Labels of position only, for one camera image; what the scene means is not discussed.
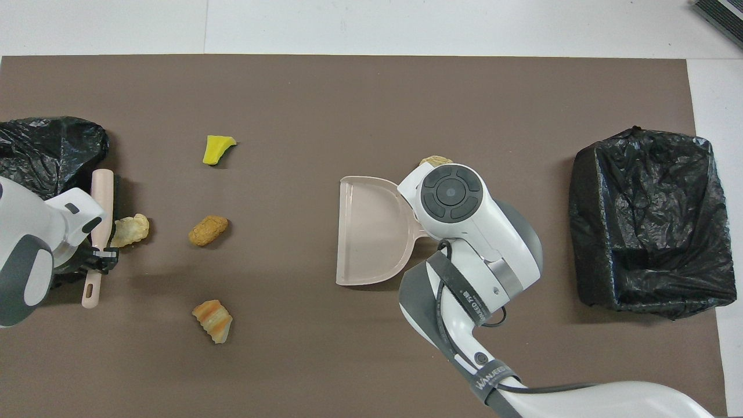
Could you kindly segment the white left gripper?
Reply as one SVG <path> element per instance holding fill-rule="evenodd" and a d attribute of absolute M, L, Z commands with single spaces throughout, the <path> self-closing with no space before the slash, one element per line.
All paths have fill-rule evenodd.
<path fill-rule="evenodd" d="M 110 219 L 110 211 L 80 188 L 72 188 L 45 200 L 44 205 L 51 214 L 49 248 L 53 256 L 71 256 L 98 225 Z M 118 248 L 76 251 L 74 272 L 98 272 L 100 260 L 117 262 L 118 259 Z"/>

